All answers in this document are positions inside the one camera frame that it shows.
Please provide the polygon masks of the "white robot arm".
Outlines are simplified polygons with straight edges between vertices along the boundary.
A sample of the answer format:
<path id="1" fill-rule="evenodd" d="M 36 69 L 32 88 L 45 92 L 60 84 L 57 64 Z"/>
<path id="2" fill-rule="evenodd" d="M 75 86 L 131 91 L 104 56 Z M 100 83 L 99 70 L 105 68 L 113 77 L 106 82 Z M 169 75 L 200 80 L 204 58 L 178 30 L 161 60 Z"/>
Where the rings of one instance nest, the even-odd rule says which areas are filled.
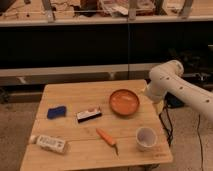
<path id="1" fill-rule="evenodd" d="M 178 60 L 153 67 L 144 94 L 159 103 L 169 92 L 213 123 L 213 93 L 185 81 L 181 78 L 183 73 L 184 67 Z"/>

